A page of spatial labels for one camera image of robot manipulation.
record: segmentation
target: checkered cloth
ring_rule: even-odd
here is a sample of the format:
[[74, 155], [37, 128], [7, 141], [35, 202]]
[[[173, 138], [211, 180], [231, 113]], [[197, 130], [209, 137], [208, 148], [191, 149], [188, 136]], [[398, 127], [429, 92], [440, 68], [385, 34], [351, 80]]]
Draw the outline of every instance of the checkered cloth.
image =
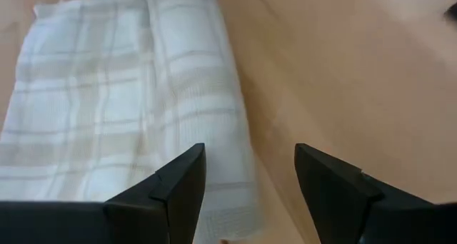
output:
[[35, 12], [0, 140], [1, 199], [107, 200], [205, 143], [196, 243], [255, 231], [248, 126], [214, 0], [72, 0]]

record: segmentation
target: folded towel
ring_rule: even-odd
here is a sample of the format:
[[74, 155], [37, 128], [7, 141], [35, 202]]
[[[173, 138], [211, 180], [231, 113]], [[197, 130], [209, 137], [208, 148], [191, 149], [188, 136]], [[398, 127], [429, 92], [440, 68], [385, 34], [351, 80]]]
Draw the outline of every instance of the folded towel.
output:
[[196, 243], [257, 229], [243, 99], [214, 0], [35, 12], [0, 139], [1, 199], [104, 201], [205, 143]]

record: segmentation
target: white towel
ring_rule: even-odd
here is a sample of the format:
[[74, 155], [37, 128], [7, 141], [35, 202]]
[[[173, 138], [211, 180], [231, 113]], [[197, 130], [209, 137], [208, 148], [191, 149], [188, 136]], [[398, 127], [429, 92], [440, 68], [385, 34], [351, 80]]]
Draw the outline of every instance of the white towel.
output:
[[0, 139], [1, 199], [104, 201], [205, 143], [196, 243], [257, 229], [243, 99], [214, 0], [35, 12]]

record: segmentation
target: plaid towel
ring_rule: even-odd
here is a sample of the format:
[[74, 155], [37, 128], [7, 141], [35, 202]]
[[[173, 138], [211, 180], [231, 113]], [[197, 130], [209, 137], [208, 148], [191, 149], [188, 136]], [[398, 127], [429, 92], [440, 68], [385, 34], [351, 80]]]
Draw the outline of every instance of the plaid towel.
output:
[[35, 8], [0, 140], [0, 198], [106, 200], [206, 144], [197, 243], [257, 227], [248, 126], [214, 0]]

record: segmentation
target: wooden floor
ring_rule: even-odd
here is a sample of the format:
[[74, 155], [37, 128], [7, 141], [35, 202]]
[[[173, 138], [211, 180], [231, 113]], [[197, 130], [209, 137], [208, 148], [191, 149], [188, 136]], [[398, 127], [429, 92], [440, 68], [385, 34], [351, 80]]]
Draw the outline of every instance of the wooden floor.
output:
[[[0, 119], [37, 2], [0, 0]], [[219, 0], [236, 57], [266, 229], [318, 243], [295, 143], [433, 202], [457, 201], [457, 0]]]

